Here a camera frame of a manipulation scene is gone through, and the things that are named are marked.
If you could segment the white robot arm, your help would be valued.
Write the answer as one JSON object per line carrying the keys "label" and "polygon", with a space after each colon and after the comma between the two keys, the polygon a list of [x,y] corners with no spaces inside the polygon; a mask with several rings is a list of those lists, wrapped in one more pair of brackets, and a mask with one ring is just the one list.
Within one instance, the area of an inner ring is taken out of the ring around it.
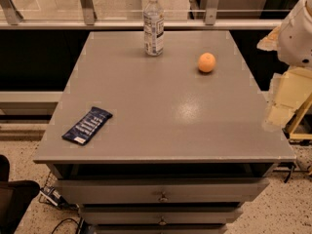
{"label": "white robot arm", "polygon": [[281,24],[278,59],[291,66],[312,66],[312,0],[299,0]]}

